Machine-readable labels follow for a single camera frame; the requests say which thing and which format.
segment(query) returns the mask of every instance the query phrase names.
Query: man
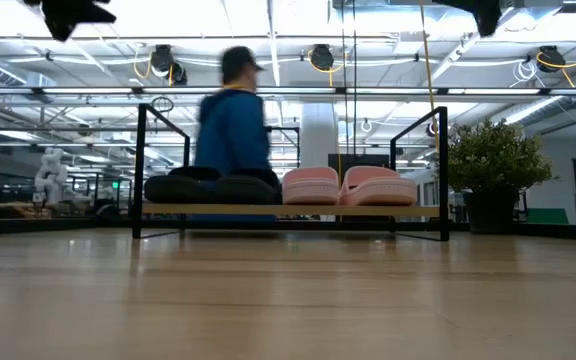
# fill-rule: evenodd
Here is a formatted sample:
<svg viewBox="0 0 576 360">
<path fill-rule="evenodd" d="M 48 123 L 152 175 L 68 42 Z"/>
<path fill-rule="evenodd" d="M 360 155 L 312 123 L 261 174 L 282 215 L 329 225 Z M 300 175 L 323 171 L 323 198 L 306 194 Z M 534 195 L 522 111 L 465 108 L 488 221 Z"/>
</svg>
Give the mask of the man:
<svg viewBox="0 0 576 360">
<path fill-rule="evenodd" d="M 255 94 L 263 70 L 247 47 L 236 46 L 221 59 L 223 89 L 206 97 L 199 110 L 195 166 L 228 175 L 234 169 L 270 169 L 263 100 Z"/>
</svg>

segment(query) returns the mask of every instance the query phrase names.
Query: blue hoodie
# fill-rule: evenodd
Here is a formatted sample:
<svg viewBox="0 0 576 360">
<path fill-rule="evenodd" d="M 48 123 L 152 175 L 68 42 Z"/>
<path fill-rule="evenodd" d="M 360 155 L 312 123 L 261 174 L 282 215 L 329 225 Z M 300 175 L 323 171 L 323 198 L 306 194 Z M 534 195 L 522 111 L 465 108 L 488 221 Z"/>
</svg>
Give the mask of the blue hoodie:
<svg viewBox="0 0 576 360">
<path fill-rule="evenodd" d="M 222 175 L 234 169 L 271 169 L 270 143 L 264 127 L 264 103 L 254 93 L 224 89 L 206 97 L 199 109 L 195 166 Z M 274 216 L 193 215 L 196 221 L 274 221 Z"/>
</svg>

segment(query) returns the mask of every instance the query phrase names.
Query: potted plant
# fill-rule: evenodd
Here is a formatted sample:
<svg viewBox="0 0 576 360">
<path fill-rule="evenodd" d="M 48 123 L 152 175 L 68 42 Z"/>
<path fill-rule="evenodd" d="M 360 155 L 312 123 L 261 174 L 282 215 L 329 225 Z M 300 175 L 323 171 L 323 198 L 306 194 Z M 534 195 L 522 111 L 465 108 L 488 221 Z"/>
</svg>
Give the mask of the potted plant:
<svg viewBox="0 0 576 360">
<path fill-rule="evenodd" d="M 464 195 L 471 232 L 509 232 L 519 191 L 553 179 L 540 147 L 538 137 L 524 137 L 518 126 L 485 120 L 454 128 L 448 184 Z"/>
</svg>

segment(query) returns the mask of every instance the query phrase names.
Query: black cap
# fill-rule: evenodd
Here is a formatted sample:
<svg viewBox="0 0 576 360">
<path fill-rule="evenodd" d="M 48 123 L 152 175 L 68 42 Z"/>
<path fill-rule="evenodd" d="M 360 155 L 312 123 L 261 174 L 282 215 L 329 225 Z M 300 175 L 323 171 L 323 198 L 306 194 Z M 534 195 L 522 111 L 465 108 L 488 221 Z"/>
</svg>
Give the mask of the black cap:
<svg viewBox="0 0 576 360">
<path fill-rule="evenodd" d="M 239 73 L 248 64 L 255 66 L 257 71 L 265 70 L 257 65 L 252 51 L 245 46 L 231 47 L 221 57 L 221 71 L 224 74 Z"/>
</svg>

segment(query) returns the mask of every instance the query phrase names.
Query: hardwood floor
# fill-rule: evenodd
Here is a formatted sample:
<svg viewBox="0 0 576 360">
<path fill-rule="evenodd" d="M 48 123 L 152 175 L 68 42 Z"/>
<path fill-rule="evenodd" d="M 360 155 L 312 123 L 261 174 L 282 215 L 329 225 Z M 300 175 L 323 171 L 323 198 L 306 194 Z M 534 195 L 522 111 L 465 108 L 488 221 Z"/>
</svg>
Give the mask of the hardwood floor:
<svg viewBox="0 0 576 360">
<path fill-rule="evenodd" d="M 576 241 L 357 238 L 0 236 L 0 359 L 576 359 Z"/>
</svg>

